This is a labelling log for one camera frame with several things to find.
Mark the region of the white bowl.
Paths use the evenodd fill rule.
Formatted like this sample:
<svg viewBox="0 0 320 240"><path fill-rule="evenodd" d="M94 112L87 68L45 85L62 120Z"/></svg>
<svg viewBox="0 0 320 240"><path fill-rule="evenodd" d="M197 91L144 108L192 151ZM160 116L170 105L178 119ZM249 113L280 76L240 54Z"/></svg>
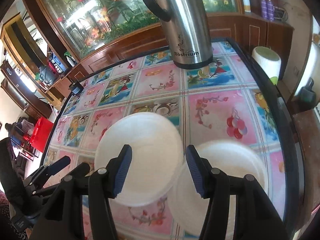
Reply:
<svg viewBox="0 0 320 240"><path fill-rule="evenodd" d="M128 115L104 133L94 167L105 167L124 145L131 146L132 161L114 201L130 207L151 204L169 191L181 170L184 153L178 129L156 113Z"/></svg>
<svg viewBox="0 0 320 240"><path fill-rule="evenodd" d="M232 140L209 141L185 149L186 162L168 193L174 220L189 234L216 239L233 236L236 197L251 176L264 191L267 172L259 156Z"/></svg>

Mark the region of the red gift bag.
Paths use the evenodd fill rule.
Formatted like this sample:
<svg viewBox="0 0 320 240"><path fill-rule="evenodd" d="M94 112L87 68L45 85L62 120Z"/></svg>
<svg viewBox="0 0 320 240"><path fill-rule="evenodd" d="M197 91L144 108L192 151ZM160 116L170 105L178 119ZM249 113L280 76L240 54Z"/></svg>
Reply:
<svg viewBox="0 0 320 240"><path fill-rule="evenodd" d="M29 140L31 146L43 153L53 126L54 124L48 119L39 118Z"/></svg>

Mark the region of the seated person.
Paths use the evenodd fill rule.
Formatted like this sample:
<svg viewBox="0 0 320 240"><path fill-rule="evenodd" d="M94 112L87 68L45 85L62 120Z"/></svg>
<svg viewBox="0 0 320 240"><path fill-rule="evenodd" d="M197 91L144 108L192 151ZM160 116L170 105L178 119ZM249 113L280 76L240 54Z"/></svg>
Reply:
<svg viewBox="0 0 320 240"><path fill-rule="evenodd" d="M24 139L24 132L22 130L22 125L18 122L12 124L6 123L5 129L8 132L9 137L13 138L15 141L26 144L27 141Z"/></svg>

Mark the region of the small black jar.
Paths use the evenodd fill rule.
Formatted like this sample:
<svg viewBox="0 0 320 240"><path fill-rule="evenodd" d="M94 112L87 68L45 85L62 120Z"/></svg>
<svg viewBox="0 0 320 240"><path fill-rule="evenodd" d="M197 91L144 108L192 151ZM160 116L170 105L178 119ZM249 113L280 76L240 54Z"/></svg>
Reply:
<svg viewBox="0 0 320 240"><path fill-rule="evenodd" d="M80 95L84 90L84 87L79 81L76 81L70 84L69 90L72 92L73 95Z"/></svg>

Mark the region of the floral plastic tablecloth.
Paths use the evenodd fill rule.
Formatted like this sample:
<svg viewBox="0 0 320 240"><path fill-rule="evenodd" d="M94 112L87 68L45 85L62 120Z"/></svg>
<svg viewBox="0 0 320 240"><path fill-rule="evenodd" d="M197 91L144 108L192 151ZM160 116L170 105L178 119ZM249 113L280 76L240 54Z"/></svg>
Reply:
<svg viewBox="0 0 320 240"><path fill-rule="evenodd" d="M44 164L71 162L49 178L61 181L81 163L94 172L123 146L132 161L123 189L110 200L116 230L127 239L197 239L208 200L196 192L185 148L230 176L255 176L280 216L285 169L275 112L240 50L212 44L201 69L176 67L168 50L130 59L81 82L48 140Z"/></svg>

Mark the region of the large aquarium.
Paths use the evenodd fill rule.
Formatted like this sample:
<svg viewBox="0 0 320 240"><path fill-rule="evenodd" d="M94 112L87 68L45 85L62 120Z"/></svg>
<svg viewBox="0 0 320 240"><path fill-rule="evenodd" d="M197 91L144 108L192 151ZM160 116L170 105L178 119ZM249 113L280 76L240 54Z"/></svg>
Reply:
<svg viewBox="0 0 320 240"><path fill-rule="evenodd" d="M142 0L41 0L80 59L113 40L159 22Z"/></svg>

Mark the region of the wooden cabinet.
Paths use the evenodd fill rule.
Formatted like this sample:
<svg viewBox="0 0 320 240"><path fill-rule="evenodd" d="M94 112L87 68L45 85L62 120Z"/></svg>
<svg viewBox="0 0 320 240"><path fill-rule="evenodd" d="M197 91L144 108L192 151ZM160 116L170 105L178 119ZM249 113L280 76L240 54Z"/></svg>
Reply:
<svg viewBox="0 0 320 240"><path fill-rule="evenodd" d="M210 12L207 17L211 38L230 37L249 53L257 46L275 51L281 58L279 78L283 78L293 39L291 25L253 13Z"/></svg>

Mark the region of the stainless steel thermos jug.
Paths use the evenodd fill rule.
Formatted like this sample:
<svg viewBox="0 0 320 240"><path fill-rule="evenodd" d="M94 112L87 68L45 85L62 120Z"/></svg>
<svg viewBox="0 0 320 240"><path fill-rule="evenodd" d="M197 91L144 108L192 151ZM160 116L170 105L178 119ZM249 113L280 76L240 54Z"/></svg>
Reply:
<svg viewBox="0 0 320 240"><path fill-rule="evenodd" d="M159 18L172 61L182 69L199 69L213 60L203 0L142 0Z"/></svg>

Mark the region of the purple spray cans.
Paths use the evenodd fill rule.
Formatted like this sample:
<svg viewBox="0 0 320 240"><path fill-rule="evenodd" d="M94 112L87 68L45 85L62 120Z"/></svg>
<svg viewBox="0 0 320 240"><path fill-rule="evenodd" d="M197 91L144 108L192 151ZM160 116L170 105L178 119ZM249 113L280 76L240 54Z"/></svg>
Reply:
<svg viewBox="0 0 320 240"><path fill-rule="evenodd" d="M260 0L261 15L264 19L274 21L274 4L271 0Z"/></svg>

